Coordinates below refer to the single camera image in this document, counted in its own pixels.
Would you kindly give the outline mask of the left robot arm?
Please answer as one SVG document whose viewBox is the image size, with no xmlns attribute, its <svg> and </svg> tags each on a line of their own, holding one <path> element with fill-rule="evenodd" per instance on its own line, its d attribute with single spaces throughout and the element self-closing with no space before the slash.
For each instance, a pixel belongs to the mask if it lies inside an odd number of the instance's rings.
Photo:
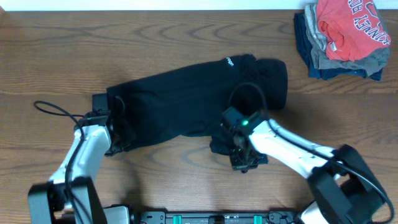
<svg viewBox="0 0 398 224">
<path fill-rule="evenodd" d="M 113 143 L 109 115 L 85 116 L 61 166 L 28 193 L 32 223 L 131 223 L 127 205 L 103 207 L 94 186 Z"/>
</svg>

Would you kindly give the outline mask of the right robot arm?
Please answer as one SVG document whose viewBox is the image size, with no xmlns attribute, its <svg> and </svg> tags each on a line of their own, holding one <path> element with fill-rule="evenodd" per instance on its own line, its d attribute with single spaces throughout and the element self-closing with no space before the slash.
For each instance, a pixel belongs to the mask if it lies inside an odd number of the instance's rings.
<svg viewBox="0 0 398 224">
<path fill-rule="evenodd" d="M 231 134 L 229 157 L 234 170 L 255 169 L 262 156 L 271 156 L 302 176 L 314 201 L 297 214 L 299 223 L 373 223 L 373 215 L 394 206 L 359 152 L 342 145 L 335 149 L 315 144 L 280 126 L 265 114 L 247 117 L 229 107 L 221 125 Z"/>
</svg>

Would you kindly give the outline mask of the black t-shirt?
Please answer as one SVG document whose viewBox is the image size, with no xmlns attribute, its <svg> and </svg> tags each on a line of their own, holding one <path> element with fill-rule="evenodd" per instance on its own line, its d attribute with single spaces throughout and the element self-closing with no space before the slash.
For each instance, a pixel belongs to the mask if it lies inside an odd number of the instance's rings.
<svg viewBox="0 0 398 224">
<path fill-rule="evenodd" d="M 213 153 L 234 147 L 220 125 L 230 106 L 243 115 L 280 110 L 286 104 L 287 68 L 277 59 L 237 55 L 200 63 L 107 88 L 119 142 L 106 156 L 152 146 L 179 135 L 211 137 Z"/>
</svg>

